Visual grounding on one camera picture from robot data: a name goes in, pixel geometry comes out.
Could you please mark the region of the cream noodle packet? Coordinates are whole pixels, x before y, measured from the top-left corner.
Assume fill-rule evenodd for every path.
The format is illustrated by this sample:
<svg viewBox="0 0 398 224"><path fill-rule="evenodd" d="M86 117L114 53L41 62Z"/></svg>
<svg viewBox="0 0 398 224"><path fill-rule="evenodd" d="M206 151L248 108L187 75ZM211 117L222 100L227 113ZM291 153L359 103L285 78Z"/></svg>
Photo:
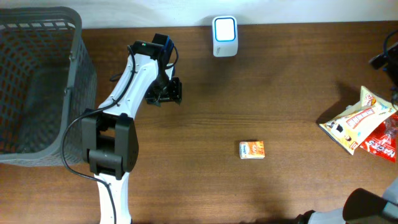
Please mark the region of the cream noodle packet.
<svg viewBox="0 0 398 224"><path fill-rule="evenodd" d="M396 112L391 102L362 86L360 100L356 104L319 127L346 152L353 155L356 148Z"/></svg>

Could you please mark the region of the red snack bag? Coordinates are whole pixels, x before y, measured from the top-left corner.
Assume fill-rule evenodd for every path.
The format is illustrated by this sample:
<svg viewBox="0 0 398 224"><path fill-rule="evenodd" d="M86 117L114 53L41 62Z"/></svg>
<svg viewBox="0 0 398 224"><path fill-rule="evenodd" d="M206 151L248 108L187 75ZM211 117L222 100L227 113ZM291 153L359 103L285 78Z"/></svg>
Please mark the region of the red snack bag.
<svg viewBox="0 0 398 224"><path fill-rule="evenodd" d="M384 120L360 145L365 151L387 161L397 158L397 115Z"/></svg>

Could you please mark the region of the orange tissue pack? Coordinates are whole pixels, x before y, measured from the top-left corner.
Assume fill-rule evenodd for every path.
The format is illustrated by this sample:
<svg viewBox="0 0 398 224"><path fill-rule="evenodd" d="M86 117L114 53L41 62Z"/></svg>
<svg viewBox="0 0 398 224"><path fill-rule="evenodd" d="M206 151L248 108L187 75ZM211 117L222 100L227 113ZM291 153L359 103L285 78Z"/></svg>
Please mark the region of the orange tissue pack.
<svg viewBox="0 0 398 224"><path fill-rule="evenodd" d="M241 159L263 159L266 156L263 141L242 141L239 143Z"/></svg>

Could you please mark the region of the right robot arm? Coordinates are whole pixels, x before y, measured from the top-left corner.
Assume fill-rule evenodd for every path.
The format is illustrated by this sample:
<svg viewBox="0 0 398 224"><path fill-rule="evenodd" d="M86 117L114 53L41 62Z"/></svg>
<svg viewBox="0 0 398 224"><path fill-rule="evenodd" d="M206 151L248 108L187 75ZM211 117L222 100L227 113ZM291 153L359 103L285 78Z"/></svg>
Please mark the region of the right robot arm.
<svg viewBox="0 0 398 224"><path fill-rule="evenodd" d="M383 43L383 53L373 58L370 64L384 70L397 87L397 42L388 48L388 38ZM397 178L386 189L382 197L358 188L349 195L343 208L329 212L307 211L290 223L391 223L397 224Z"/></svg>

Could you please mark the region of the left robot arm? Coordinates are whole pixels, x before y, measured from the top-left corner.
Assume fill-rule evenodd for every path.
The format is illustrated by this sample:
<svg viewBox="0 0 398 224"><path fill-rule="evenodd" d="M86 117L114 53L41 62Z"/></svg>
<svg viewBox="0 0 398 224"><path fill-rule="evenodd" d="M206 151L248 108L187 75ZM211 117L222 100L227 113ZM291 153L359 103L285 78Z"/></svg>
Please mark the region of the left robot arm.
<svg viewBox="0 0 398 224"><path fill-rule="evenodd" d="M132 223L128 187L139 153L135 118L141 102L182 102L177 63L170 60L178 50L169 36L137 40L127 52L126 67L113 91L81 119L83 160L98 184L101 223Z"/></svg>

